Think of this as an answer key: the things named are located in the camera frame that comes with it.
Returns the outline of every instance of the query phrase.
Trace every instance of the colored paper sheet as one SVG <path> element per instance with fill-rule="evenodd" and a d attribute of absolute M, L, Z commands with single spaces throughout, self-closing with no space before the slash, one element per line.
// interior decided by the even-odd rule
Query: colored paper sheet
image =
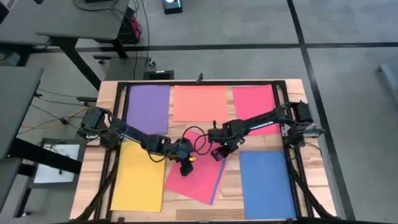
<path fill-rule="evenodd" d="M 152 162 L 136 142 L 122 143 L 111 210 L 160 212 L 164 173 L 165 161 Z"/>
<path fill-rule="evenodd" d="M 185 137 L 191 142 L 195 142 L 199 134 L 188 131 Z M 200 138 L 197 146 L 201 146 L 203 141 L 206 142 L 200 151 L 201 153 L 205 153 L 210 147 L 210 143 L 205 138 Z M 213 144 L 210 150 L 219 146 L 219 144 Z M 192 156 L 196 157 L 196 161 L 193 162 L 193 171 L 183 177 L 180 173 L 181 165 L 179 163 L 173 164 L 167 177 L 165 188 L 201 203 L 211 205 L 217 196 L 218 186 L 224 174 L 227 159 L 215 161 L 210 153 L 204 156 L 194 153 Z"/>
<path fill-rule="evenodd" d="M 227 121 L 226 86 L 174 86 L 174 121 Z"/>
<path fill-rule="evenodd" d="M 238 119 L 252 118 L 275 109 L 274 93 L 271 85 L 234 87 L 232 93 Z M 273 124 L 253 130 L 249 135 L 278 133 L 280 133 L 279 125 Z"/>
<path fill-rule="evenodd" d="M 283 151 L 244 151 L 239 163 L 247 219 L 296 217 Z"/>
<path fill-rule="evenodd" d="M 132 86 L 129 93 L 127 124 L 146 134 L 166 134 L 169 126 L 170 87 Z"/>

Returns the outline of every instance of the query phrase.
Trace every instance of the gray floor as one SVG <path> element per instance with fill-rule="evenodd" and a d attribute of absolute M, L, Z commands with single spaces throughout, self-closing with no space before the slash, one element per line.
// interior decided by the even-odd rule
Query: gray floor
<path fill-rule="evenodd" d="M 394 29 L 398 21 L 397 1 L 294 0 L 294 4 L 308 43 L 398 40 L 398 31 Z M 151 45 L 297 43 L 285 1 L 247 0 L 243 4 L 237 0 L 186 0 L 183 6 L 184 13 L 165 16 L 163 12 L 157 14 L 161 10 L 160 1 L 148 0 Z M 142 13 L 139 11 L 138 15 L 143 26 L 140 44 L 145 45 L 147 35 Z M 92 40 L 78 43 L 79 47 L 98 45 Z M 395 145 L 398 107 L 376 72 L 380 63 L 398 58 L 398 48 L 310 49 L 309 54 L 356 218 L 398 223 L 395 212 L 398 167 L 394 165 L 398 158 Z M 103 79 L 105 68 L 93 60 L 93 54 L 81 55 Z M 194 79 L 201 72 L 205 78 L 301 78 L 315 123 L 320 125 L 299 49 L 157 51 L 150 56 L 157 62 L 158 70 L 175 70 L 176 79 Z M 41 88 L 70 95 L 96 95 L 64 54 L 35 54 L 28 66 L 44 67 Z M 49 94 L 44 97 L 75 102 Z M 78 109 L 40 100 L 35 100 L 34 105 L 57 116 L 67 116 Z M 24 124 L 35 125 L 48 119 L 49 115 L 31 108 Z M 31 131 L 21 137 L 31 142 L 41 137 L 74 138 L 75 130 L 61 126 Z M 328 155 L 323 153 L 323 156 L 336 210 L 341 213 Z M 65 221 L 73 194 L 73 189 L 36 189 L 28 203 L 28 208 L 36 211 L 36 217 L 12 222 Z M 9 213 L 0 214 L 0 223 Z"/>

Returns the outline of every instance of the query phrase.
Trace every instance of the wooden table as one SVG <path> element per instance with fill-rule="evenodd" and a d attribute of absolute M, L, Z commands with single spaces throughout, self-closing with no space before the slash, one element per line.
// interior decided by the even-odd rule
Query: wooden table
<path fill-rule="evenodd" d="M 287 84 L 287 92 L 290 101 L 307 102 L 302 81 L 298 79 L 285 80 Z M 116 97 L 116 89 L 118 82 L 102 82 L 101 89 L 98 94 L 97 106 L 109 110 L 114 109 Z M 168 136 L 172 140 L 181 137 L 183 130 L 191 125 L 197 125 L 204 130 L 212 126 L 211 122 L 173 122 L 173 87 L 170 90 L 170 109 L 169 109 L 169 132 Z M 121 102 L 118 111 L 123 110 L 123 100 L 125 91 L 122 91 Z M 236 119 L 231 87 L 228 87 L 228 106 L 229 119 Z M 239 150 L 282 150 L 282 138 L 280 134 L 271 134 L 267 136 L 248 136 L 245 138 L 244 147 Z M 306 142 L 318 145 L 316 139 L 308 138 Z M 98 141 L 93 141 L 86 148 L 83 167 L 76 190 L 75 200 L 72 207 L 70 218 L 75 218 L 85 209 L 95 195 L 98 184 L 100 182 L 101 170 L 103 167 L 105 150 L 99 147 Z M 302 160 L 307 176 L 309 189 L 316 196 L 319 202 L 326 208 L 328 212 L 335 215 L 335 208 L 325 174 L 320 151 L 310 145 L 301 149 Z M 169 190 L 164 190 L 164 204 L 160 213 L 149 212 L 118 212 L 113 211 L 112 221 L 116 221 L 118 217 L 124 217 L 125 221 L 183 221 L 183 220 L 244 220 L 243 193 L 241 185 L 241 175 L 239 171 L 239 153 L 231 154 L 231 158 L 226 168 L 221 187 L 219 189 L 218 198 L 214 205 L 204 205 L 200 202 L 176 194 Z M 167 161 L 166 178 L 173 162 Z M 307 211 L 301 190 L 298 189 L 298 197 L 303 216 Z M 108 204 L 108 195 L 104 196 L 103 206 L 101 209 L 101 218 L 105 217 L 106 207 Z"/>

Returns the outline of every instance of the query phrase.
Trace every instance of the red paper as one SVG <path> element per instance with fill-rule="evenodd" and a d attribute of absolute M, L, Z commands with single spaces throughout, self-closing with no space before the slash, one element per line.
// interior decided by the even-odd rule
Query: red paper
<path fill-rule="evenodd" d="M 275 109 L 271 85 L 233 87 L 232 93 L 238 119 L 252 118 Z M 273 124 L 251 131 L 249 135 L 278 133 L 280 133 L 279 125 Z"/>
<path fill-rule="evenodd" d="M 192 144 L 199 136 L 200 134 L 191 131 L 187 131 L 185 134 L 185 137 Z M 200 147 L 203 141 L 206 142 L 200 153 L 205 153 L 210 147 L 210 143 L 206 138 L 200 138 L 197 141 L 197 147 Z M 213 144 L 210 151 L 219 146 L 219 144 Z M 173 164 L 170 174 L 167 177 L 165 188 L 201 203 L 211 205 L 217 196 L 218 186 L 226 167 L 226 159 L 215 161 L 210 153 L 204 156 L 193 153 L 192 156 L 196 157 L 196 161 L 193 162 L 193 171 L 186 177 L 183 177 L 180 173 L 181 164 Z"/>
<path fill-rule="evenodd" d="M 227 121 L 226 86 L 174 86 L 174 121 Z"/>

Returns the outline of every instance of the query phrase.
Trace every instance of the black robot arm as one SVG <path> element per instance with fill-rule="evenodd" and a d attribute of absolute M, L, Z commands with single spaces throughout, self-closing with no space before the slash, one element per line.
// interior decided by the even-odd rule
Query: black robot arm
<path fill-rule="evenodd" d="M 291 111 L 293 118 L 288 116 L 289 111 Z M 303 102 L 285 103 L 268 113 L 260 114 L 253 118 L 228 121 L 223 124 L 222 128 L 217 128 L 214 121 L 214 128 L 208 130 L 208 139 L 209 142 L 220 143 L 221 147 L 213 150 L 211 155 L 217 161 L 227 157 L 228 154 L 238 149 L 238 143 L 244 143 L 243 137 L 247 136 L 251 131 L 272 124 L 290 126 L 287 133 L 288 143 L 304 146 L 303 132 L 312 123 L 313 119 L 308 104 Z"/>
<path fill-rule="evenodd" d="M 109 126 L 105 125 L 108 117 Z M 167 136 L 146 134 L 112 116 L 109 110 L 92 108 L 88 110 L 81 122 L 77 134 L 83 138 L 98 135 L 101 146 L 113 150 L 121 145 L 123 137 L 138 142 L 149 154 L 164 156 L 181 163 L 181 174 L 188 175 L 193 170 L 190 153 L 192 143 L 185 138 L 171 142 Z"/>

